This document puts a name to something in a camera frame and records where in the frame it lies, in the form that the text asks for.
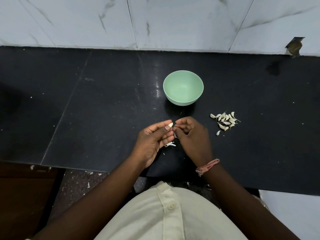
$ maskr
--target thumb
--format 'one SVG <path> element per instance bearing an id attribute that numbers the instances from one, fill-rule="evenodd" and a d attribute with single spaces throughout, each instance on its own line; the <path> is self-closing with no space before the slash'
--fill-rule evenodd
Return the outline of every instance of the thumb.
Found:
<path id="1" fill-rule="evenodd" d="M 179 140 L 183 139 L 184 137 L 186 137 L 187 135 L 183 132 L 182 129 L 180 129 L 179 127 L 175 127 L 174 133 L 177 134 L 177 137 L 179 138 Z"/>
<path id="2" fill-rule="evenodd" d="M 163 137 L 169 130 L 170 130 L 170 126 L 166 125 L 160 129 L 158 129 L 157 131 L 153 132 L 152 137 L 153 137 L 154 141 L 161 140 L 161 137 Z"/>

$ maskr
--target white shirt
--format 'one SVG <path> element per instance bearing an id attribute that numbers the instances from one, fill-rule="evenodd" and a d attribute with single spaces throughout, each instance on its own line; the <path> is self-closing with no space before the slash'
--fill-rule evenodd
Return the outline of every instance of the white shirt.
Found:
<path id="1" fill-rule="evenodd" d="M 129 201 L 95 240 L 247 239 L 214 204 L 160 181 Z"/>

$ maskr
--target green bowl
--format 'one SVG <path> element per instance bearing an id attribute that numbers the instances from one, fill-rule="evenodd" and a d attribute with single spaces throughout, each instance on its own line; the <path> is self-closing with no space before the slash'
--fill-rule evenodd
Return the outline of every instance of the green bowl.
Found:
<path id="1" fill-rule="evenodd" d="M 163 90 L 168 100 L 179 106 L 197 101 L 203 88 L 201 78 L 190 71 L 172 72 L 163 81 Z"/>

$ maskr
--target pink thread bracelet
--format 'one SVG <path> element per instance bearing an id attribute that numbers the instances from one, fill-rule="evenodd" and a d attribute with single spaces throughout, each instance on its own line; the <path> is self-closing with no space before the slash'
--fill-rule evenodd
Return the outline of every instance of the pink thread bracelet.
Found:
<path id="1" fill-rule="evenodd" d="M 201 177 L 205 172 L 208 172 L 209 169 L 213 167 L 213 165 L 218 164 L 219 161 L 219 159 L 214 159 L 206 165 L 196 168 L 195 171 L 199 174 L 199 177 Z"/>

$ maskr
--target shirt button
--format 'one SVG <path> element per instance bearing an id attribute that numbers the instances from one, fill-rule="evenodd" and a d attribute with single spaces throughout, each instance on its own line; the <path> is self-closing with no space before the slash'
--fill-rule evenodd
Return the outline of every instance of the shirt button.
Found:
<path id="1" fill-rule="evenodd" d="M 173 210 L 175 207 L 176 207 L 176 203 L 175 203 L 175 202 L 172 202 L 172 203 L 170 204 L 170 206 L 168 206 L 168 209 L 169 209 L 169 210 Z"/>

